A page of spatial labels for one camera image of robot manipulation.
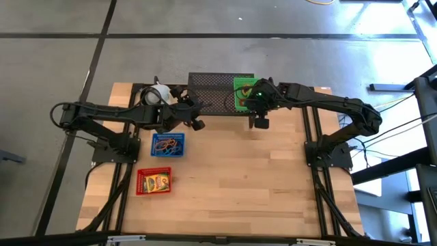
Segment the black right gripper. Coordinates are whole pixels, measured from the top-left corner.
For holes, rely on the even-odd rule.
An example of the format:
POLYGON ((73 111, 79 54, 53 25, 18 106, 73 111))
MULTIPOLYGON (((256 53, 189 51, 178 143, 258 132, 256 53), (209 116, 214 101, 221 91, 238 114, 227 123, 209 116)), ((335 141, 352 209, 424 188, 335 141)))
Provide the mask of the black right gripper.
POLYGON ((250 86, 244 106, 258 115, 266 115, 268 111, 277 110, 280 107, 279 100, 279 91, 273 79, 260 79, 250 86))

